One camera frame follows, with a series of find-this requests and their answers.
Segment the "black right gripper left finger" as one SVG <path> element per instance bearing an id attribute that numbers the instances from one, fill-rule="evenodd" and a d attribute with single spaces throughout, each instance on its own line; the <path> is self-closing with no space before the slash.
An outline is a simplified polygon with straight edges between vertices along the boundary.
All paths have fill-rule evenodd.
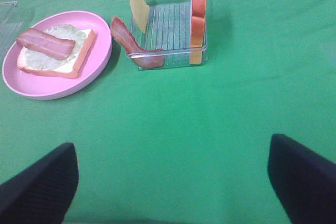
<path id="1" fill-rule="evenodd" d="M 1 184 L 1 223 L 62 223 L 78 184 L 75 146 L 63 143 Z"/>

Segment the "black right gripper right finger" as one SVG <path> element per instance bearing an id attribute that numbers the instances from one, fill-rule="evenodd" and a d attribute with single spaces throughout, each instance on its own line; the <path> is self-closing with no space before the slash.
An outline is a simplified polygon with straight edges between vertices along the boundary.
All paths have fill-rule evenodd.
<path id="1" fill-rule="evenodd" d="M 335 223 L 335 163 L 273 134 L 267 173 L 291 223 Z"/>

